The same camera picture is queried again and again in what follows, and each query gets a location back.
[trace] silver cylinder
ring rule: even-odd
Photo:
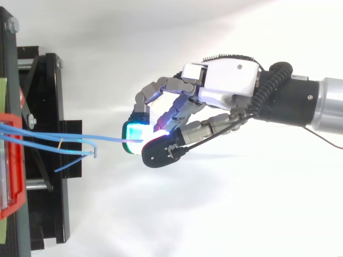
[[[325,78],[319,83],[311,126],[316,131],[343,133],[343,80]]]
[[[47,189],[47,185],[44,182],[44,179],[27,179],[26,180],[26,190],[41,190]]]

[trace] screw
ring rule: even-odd
[[[19,32],[19,22],[15,17],[11,17],[7,20],[7,22],[5,23],[5,29],[12,33],[18,33]]]
[[[58,59],[56,61],[56,66],[57,66],[58,69],[63,69],[63,66],[64,66],[63,60],[62,59]]]
[[[33,114],[29,114],[27,116],[27,123],[30,130],[32,130],[34,128],[34,125],[37,124],[37,120],[34,118]]]

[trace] white wall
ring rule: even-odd
[[[84,133],[120,137],[143,86],[212,54],[343,78],[338,0],[0,4],[19,19],[19,46],[63,58],[65,118],[83,119]],[[342,256],[342,156],[300,128],[255,120],[156,170],[100,142],[69,180],[71,238],[33,256]]]

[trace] blue light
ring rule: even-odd
[[[141,154],[142,148],[151,140],[169,134],[165,130],[154,133],[152,125],[130,123],[126,126],[126,139],[143,140],[142,143],[126,143],[128,150],[133,154]]]

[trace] blue cable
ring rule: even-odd
[[[110,137],[103,137],[100,135],[82,135],[82,134],[65,134],[65,133],[41,133],[41,132],[32,132],[28,130],[23,130],[17,127],[8,126],[5,124],[0,123],[0,133],[3,134],[13,134],[13,135],[20,135],[20,136],[28,136],[28,137],[34,137],[39,138],[43,140],[49,140],[49,141],[55,141],[60,142],[61,140],[65,142],[78,142],[78,143],[87,143],[94,147],[94,153],[93,152],[83,152],[83,151],[74,151],[74,150],[66,150],[66,149],[58,149],[55,147],[45,146],[38,143],[28,142],[20,139],[15,139],[11,137],[7,137],[5,135],[0,134],[0,140],[8,141],[17,143],[19,145],[33,147],[41,150],[46,150],[54,153],[59,154],[72,154],[72,155],[82,155],[80,158],[76,159],[75,161],[56,169],[55,172],[59,172],[63,169],[66,169],[73,164],[81,161],[84,157],[89,155],[94,155],[94,158],[96,158],[96,152],[97,152],[97,145],[89,140],[83,140],[84,139],[95,139],[95,140],[104,140],[104,141],[111,141],[111,142],[121,142],[121,143],[141,143],[143,140],[128,140],[128,139],[119,139],[119,138],[110,138]]]
[[[12,126],[8,126],[5,124],[0,124],[0,128],[5,128],[11,130]],[[70,139],[96,139],[96,140],[104,140],[104,141],[111,141],[111,142],[119,142],[119,143],[141,143],[143,140],[128,140],[128,139],[121,139],[121,138],[110,138],[110,137],[103,137],[101,135],[82,135],[82,134],[64,134],[64,133],[42,133],[42,132],[32,132],[27,130],[22,130],[20,128],[14,128],[16,131],[20,131],[21,133],[26,133],[27,135],[30,135],[32,137],[36,137],[38,135],[45,135],[45,136],[51,136],[51,137],[58,137],[58,138],[70,138]]]
[[[93,155],[92,152],[57,149],[57,148],[51,147],[51,146],[40,145],[39,143],[33,143],[33,142],[28,142],[28,141],[24,141],[24,140],[20,140],[20,139],[16,139],[16,138],[7,137],[6,135],[0,135],[0,140],[12,142],[12,143],[17,143],[19,145],[33,147],[33,148],[37,148],[37,149],[41,149],[41,150],[45,150],[45,151],[49,151],[49,152],[53,152],[53,153],[58,153],[58,154]]]
[[[82,139],[66,139],[62,137],[55,137],[51,135],[44,135],[44,134],[37,134],[35,132],[27,131],[27,130],[22,130],[20,128],[8,126],[5,124],[0,124],[0,133],[3,134],[11,134],[11,135],[21,135],[21,136],[29,136],[29,137],[35,137],[39,139],[44,139],[44,140],[49,140],[49,141],[55,141],[55,142],[76,142],[76,143],[87,143],[91,146],[94,147],[94,158],[97,157],[97,152],[98,152],[98,146],[89,140],[82,140]]]
[[[83,155],[83,156],[81,156],[80,158],[77,158],[75,161],[73,161],[73,162],[71,162],[71,163],[68,163],[67,165],[65,165],[65,166],[63,166],[63,167],[60,167],[60,168],[56,169],[55,172],[59,172],[59,171],[61,171],[61,170],[64,170],[64,169],[66,169],[66,168],[68,168],[68,167],[74,165],[75,163],[81,161],[81,160],[82,160],[84,157],[86,157],[86,156],[87,156],[87,155]]]
[[[111,142],[118,142],[118,143],[142,143],[143,140],[130,140],[130,139],[121,139],[121,138],[109,138],[103,137],[101,135],[82,135],[82,134],[63,134],[63,133],[41,133],[37,132],[38,134],[45,134],[45,135],[52,135],[54,137],[62,137],[62,138],[86,138],[86,139],[95,139],[95,140],[104,140],[104,141],[111,141]]]

